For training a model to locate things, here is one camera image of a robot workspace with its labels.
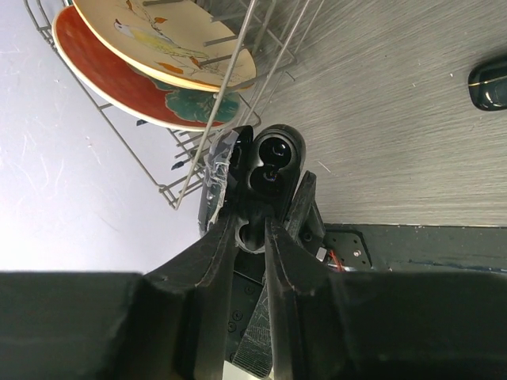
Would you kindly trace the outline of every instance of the red wire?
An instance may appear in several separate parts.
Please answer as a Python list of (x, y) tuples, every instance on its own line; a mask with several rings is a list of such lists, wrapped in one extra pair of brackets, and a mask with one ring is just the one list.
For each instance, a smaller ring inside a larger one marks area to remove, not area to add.
[(334, 263), (336, 264), (337, 271), (339, 271), (339, 272), (345, 272), (345, 269), (343, 268), (343, 265), (341, 265), (341, 262), (338, 261), (338, 259), (336, 258), (336, 255), (334, 254), (334, 251), (332, 249), (330, 249), (330, 256), (333, 259)]

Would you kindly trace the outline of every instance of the brushed metal surface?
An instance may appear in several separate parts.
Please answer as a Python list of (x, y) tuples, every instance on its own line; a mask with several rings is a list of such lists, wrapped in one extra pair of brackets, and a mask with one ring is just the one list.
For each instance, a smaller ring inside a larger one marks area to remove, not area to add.
[(326, 2), (263, 117), (307, 140), (326, 222), (507, 225), (507, 112), (467, 91), (506, 21), (500, 0)]

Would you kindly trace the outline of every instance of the decorated plate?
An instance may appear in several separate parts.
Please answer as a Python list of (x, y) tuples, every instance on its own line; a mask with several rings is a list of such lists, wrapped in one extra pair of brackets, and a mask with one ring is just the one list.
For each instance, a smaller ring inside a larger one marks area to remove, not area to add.
[[(213, 93), (168, 85), (129, 66), (93, 35), (73, 6), (56, 17), (53, 36), (72, 71), (116, 107), (167, 128), (202, 131), (206, 127), (215, 103)], [(213, 129), (226, 127), (234, 119), (238, 98), (237, 93), (225, 96)]]
[[(93, 34), (132, 66), (162, 82), (189, 89), (218, 91), (230, 60), (206, 61), (232, 54), (236, 41), (204, 46), (233, 36), (221, 22), (190, 0), (143, 6), (144, 0), (74, 0)], [(256, 68), (243, 49), (229, 86), (254, 78)]]

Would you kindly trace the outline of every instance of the wire rack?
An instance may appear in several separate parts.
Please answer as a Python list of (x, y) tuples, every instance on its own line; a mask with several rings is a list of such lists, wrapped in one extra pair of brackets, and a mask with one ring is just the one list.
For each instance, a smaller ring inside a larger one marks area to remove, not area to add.
[[(229, 60), (229, 65), (227, 71), (225, 73), (225, 77), (223, 79), (223, 84), (220, 87), (218, 93), (214, 94), (215, 104), (211, 111), (211, 115), (206, 124), (206, 128), (201, 133), (195, 132), (187, 132), (187, 131), (174, 131), (171, 129), (167, 129), (171, 138), (176, 142), (176, 147), (179, 152), (175, 155), (175, 162), (170, 169), (177, 169), (181, 167), (185, 167), (189, 165), (189, 171), (186, 175), (179, 178), (178, 180), (170, 183), (170, 184), (161, 184), (158, 183), (154, 176), (151, 174), (150, 170), (143, 164), (143, 162), (139, 159), (135, 151), (130, 147), (127, 141), (122, 137), (121, 133), (118, 132), (115, 124), (109, 119), (105, 110), (109, 107), (113, 107), (110, 103), (99, 104), (91, 95), (89, 90), (79, 81), (78, 77), (72, 72), (72, 70), (65, 64), (65, 62), (61, 59), (58, 52), (56, 51), (55, 42), (53, 40), (53, 36), (51, 34), (51, 22), (49, 21), (48, 14), (46, 13), (41, 0), (23, 0), (25, 3), (25, 7), (31, 17), (33, 24), (35, 25), (36, 30), (41, 34), (44, 40), (49, 44), (51, 49), (57, 54), (62, 63), (67, 67), (72, 76), (75, 78), (76, 82), (82, 88), (83, 92), (93, 103), (97, 111), (104, 118), (105, 122), (111, 127), (116, 137), (123, 143), (127, 151), (131, 154), (131, 156), (135, 159), (139, 167), (144, 171), (153, 185), (158, 189), (158, 192), (166, 199), (167, 203), (174, 209), (177, 210), (182, 200), (188, 196), (189, 194), (197, 191), (204, 182), (204, 159), (208, 154), (209, 147), (212, 143), (213, 136), (218, 133), (216, 131), (211, 131), (211, 126), (215, 121), (216, 113), (218, 112), (218, 108), (220, 103), (222, 102), (223, 97), (229, 93), (239, 89), (244, 89), (247, 86), (254, 85), (254, 88), (251, 91), (250, 99), (247, 100), (240, 93), (239, 97), (244, 107), (242, 107), (242, 114), (236, 119), (236, 124), (234, 126), (243, 125), (249, 123), (253, 127), (258, 127), (261, 125), (261, 115), (265, 110), (266, 105), (269, 104), (273, 94), (276, 91), (276, 88), (280, 85), (282, 78), (284, 75), (290, 77), (293, 81), (295, 80), (289, 73), (288, 70), (291, 67), (294, 67), (298, 63), (298, 59), (296, 54), (298, 53), (301, 45), (306, 38), (310, 28), (318, 15), (318, 12), (322, 8), (322, 5), (325, 0), (292, 0), (292, 9), (290, 9), (288, 19), (284, 24), (282, 32), (277, 36), (270, 28), (269, 22), (273, 16), (276, 5), (279, 0), (250, 0), (250, 2), (246, 2), (244, 0), (231, 0), (232, 2), (237, 2), (239, 6), (241, 6), (242, 10), (230, 13), (230, 14), (221, 14), (217, 16), (212, 16), (210, 22), (217, 21), (227, 21), (233, 19), (241, 19), (242, 18), (242, 26), (237, 35), (234, 35), (228, 39), (221, 40), (212, 40), (208, 41), (205, 44), (220, 44), (222, 42), (226, 42), (226, 40), (236, 40), (235, 49), (232, 51), (230, 55), (226, 55), (224, 57), (219, 57), (217, 59), (213, 59), (213, 62), (216, 63), (221, 60)], [(181, 0), (150, 0), (149, 2), (145, 2), (145, 6), (149, 4), (163, 4), (163, 3), (171, 3), (171, 2), (179, 2)], [(205, 8), (206, 10), (212, 9), (212, 1), (213, 0), (196, 0), (195, 2)], [(262, 17), (259, 17), (255, 13), (255, 9), (259, 2), (269, 2), (269, 6), (265, 12), (263, 12)], [(295, 32), (300, 26), (303, 18), (308, 13), (309, 5), (312, 2), (318, 2), (318, 6), (316, 10), (311, 15), (311, 19), (307, 23), (306, 28), (303, 32), (300, 33), (300, 37), (298, 41), (294, 41)], [(63, 0), (63, 6), (67, 5), (66, 0)], [(255, 35), (251, 36), (251, 31), (249, 30), (250, 24), (258, 23), (260, 26), (256, 28)], [(245, 38), (249, 34), (253, 43), (250, 45), (245, 45)], [(258, 75), (256, 78), (250, 79), (243, 83), (239, 83), (232, 87), (227, 87), (227, 83), (231, 78), (234, 66), (238, 59), (239, 53), (242, 49), (248, 48), (252, 53), (252, 56), (256, 59), (257, 53), (261, 51), (261, 43), (264, 38), (269, 38), (275, 44), (277, 49), (271, 54), (271, 57), (268, 57), (267, 60), (270, 62), (265, 73)], [(295, 46), (293, 50), (289, 49), (289, 46)], [(278, 76), (276, 82), (269, 88), (269, 84), (272, 82), (273, 77)], [(264, 105), (261, 107), (261, 100), (264, 101)], [(138, 120), (137, 124), (144, 124), (146, 121)]]

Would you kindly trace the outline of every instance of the black bolt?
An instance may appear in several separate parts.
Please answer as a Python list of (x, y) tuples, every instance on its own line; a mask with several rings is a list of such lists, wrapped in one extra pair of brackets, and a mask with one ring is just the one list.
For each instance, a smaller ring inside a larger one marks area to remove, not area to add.
[(303, 234), (303, 240), (306, 242), (311, 241), (312, 238), (313, 238), (313, 235), (311, 234), (311, 232), (305, 232)]
[(229, 333), (233, 333), (236, 331), (236, 324), (234, 322), (229, 322), (229, 325), (227, 326), (227, 331)]
[(241, 321), (241, 318), (243, 318), (243, 313), (241, 311), (236, 310), (235, 312), (233, 312), (232, 319), (234, 319), (235, 321)]

